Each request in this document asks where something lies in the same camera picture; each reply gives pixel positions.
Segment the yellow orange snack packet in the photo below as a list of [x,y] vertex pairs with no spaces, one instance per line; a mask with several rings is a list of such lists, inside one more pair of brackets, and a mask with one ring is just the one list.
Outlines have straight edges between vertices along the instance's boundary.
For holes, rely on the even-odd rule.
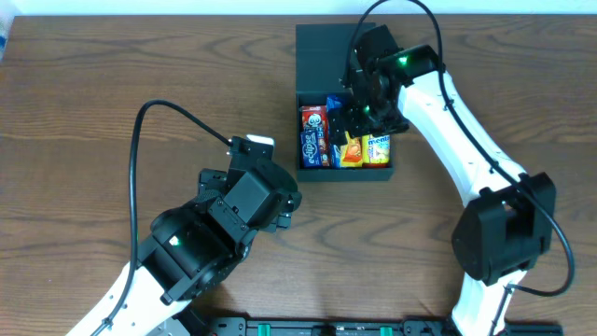
[[362,145],[359,137],[345,133],[347,143],[340,147],[340,167],[360,168],[363,165]]

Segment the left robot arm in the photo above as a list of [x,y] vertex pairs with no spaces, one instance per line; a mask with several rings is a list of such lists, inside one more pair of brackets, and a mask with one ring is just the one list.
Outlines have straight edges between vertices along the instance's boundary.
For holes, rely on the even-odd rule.
[[287,228],[301,194],[293,176],[266,158],[248,169],[203,169],[198,194],[160,214],[73,335],[147,335],[224,281],[260,231]]

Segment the yellow candy bottle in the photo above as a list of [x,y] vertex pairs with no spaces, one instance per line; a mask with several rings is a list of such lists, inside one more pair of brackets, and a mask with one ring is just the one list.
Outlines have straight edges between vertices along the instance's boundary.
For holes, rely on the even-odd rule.
[[386,167],[390,161],[391,138],[389,135],[364,135],[361,139],[364,167]]

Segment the blue Eclipse mint box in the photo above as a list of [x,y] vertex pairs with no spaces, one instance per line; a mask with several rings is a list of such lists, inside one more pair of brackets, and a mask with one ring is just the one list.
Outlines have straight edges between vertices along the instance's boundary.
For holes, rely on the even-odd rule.
[[325,139],[313,128],[300,134],[300,151],[304,168],[322,168],[329,165],[325,150]]

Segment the dark green box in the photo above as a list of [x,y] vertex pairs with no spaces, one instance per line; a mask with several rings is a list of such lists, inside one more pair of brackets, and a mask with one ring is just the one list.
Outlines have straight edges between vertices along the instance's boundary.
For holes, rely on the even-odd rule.
[[[345,56],[355,25],[299,24],[296,26],[296,107],[324,105],[329,95],[343,101],[350,94],[341,86]],[[300,137],[296,137],[296,166],[299,182],[388,181],[395,166],[382,168],[333,169],[303,166]]]

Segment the red Hello Panda box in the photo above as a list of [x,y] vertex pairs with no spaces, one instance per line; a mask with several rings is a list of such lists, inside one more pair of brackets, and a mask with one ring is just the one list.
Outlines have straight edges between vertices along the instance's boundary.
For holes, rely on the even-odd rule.
[[305,105],[299,109],[302,130],[314,129],[327,136],[327,113],[325,105]]

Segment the blue Oreo cookie pack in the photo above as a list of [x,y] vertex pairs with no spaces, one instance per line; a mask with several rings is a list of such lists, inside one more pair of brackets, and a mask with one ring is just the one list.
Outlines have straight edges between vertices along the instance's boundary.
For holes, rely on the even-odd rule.
[[[336,95],[328,95],[326,98],[326,113],[330,109],[343,109],[343,101]],[[331,145],[328,141],[328,126],[327,126],[327,142],[329,144],[329,152],[331,158],[331,166],[335,169],[340,169],[340,147]]]

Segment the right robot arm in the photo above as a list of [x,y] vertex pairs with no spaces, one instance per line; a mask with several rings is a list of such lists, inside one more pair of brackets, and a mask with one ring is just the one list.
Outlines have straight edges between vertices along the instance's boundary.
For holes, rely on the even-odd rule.
[[448,171],[464,206],[451,236],[465,276],[451,332],[500,335],[521,280],[548,252],[555,186],[530,176],[484,131],[460,98],[442,55],[390,43],[350,49],[349,103],[330,115],[332,140],[386,136],[414,126]]

